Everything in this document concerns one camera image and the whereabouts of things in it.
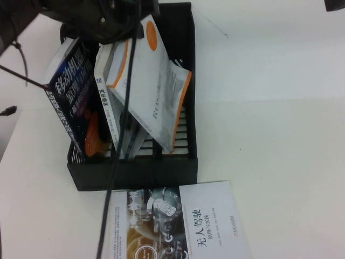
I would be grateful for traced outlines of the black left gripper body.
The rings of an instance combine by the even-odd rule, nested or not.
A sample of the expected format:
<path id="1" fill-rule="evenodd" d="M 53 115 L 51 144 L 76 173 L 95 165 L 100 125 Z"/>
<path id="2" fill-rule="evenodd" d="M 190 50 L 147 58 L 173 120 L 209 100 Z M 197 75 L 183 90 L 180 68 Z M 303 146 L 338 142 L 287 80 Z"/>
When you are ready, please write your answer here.
<path id="1" fill-rule="evenodd" d="M 81 1 L 63 21 L 63 38 L 101 44 L 128 39 L 137 21 L 159 15 L 158 1 Z"/>

